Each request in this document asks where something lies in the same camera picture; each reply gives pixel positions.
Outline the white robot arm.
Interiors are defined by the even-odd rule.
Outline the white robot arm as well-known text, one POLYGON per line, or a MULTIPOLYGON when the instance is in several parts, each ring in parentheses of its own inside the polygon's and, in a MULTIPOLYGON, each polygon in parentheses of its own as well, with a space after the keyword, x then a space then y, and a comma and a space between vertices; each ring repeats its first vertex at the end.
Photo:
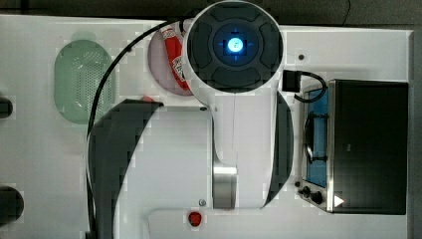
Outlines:
POLYGON ((146 239, 158 209, 188 208, 205 194, 214 209, 262 208, 279 190, 279 92, 284 43, 261 7, 223 0, 202 10, 183 41, 182 71, 194 97, 212 116, 211 156, 192 164, 169 156, 144 180, 130 169, 158 103, 125 100, 89 124, 88 177, 95 239, 146 239))

